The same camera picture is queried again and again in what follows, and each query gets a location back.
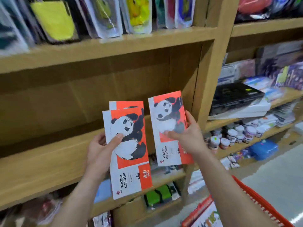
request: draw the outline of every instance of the hand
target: hand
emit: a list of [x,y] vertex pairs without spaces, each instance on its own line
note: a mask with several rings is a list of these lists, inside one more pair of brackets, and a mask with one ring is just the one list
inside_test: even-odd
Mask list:
[[117,134],[106,144],[105,133],[96,135],[89,144],[85,177],[101,183],[112,159],[113,150],[121,143],[124,135]]
[[178,140],[181,146],[192,155],[196,155],[207,149],[203,139],[202,131],[195,121],[195,118],[190,114],[189,111],[185,111],[187,121],[190,124],[187,129],[181,134],[174,131],[165,131],[164,134],[171,138]]

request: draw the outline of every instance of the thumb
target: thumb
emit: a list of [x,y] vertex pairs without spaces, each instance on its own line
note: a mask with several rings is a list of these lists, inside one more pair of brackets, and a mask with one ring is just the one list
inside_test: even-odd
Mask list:
[[175,140],[179,140],[181,138],[181,134],[174,132],[174,131],[165,131],[164,134],[171,138],[171,139],[175,139]]
[[122,133],[118,133],[115,137],[112,138],[109,144],[106,145],[106,148],[113,151],[121,143],[123,137],[124,135]]

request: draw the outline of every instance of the forearm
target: forearm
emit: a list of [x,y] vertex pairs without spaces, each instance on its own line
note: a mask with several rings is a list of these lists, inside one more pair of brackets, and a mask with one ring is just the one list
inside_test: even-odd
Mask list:
[[204,149],[194,158],[216,203],[224,227],[275,226],[209,150]]
[[83,176],[55,216],[51,227],[85,227],[99,184],[99,181]]

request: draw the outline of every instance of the panda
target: panda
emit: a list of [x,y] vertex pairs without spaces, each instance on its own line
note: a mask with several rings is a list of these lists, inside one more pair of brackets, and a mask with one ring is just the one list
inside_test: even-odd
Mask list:
[[156,116],[156,126],[159,132],[175,131],[182,133],[185,129],[180,120],[180,108],[183,105],[182,98],[169,97],[159,103],[154,104],[154,114]]
[[142,158],[146,152],[145,143],[139,144],[142,139],[143,111],[141,115],[128,114],[111,121],[111,137],[122,133],[122,142],[114,149],[116,155],[125,160]]

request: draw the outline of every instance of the person's left hand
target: person's left hand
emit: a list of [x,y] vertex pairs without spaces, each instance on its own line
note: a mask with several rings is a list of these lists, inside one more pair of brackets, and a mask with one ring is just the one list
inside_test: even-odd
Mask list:
[[124,135],[119,133],[106,144],[105,133],[96,135],[89,144],[85,177],[101,183],[112,159],[113,150],[121,143]]

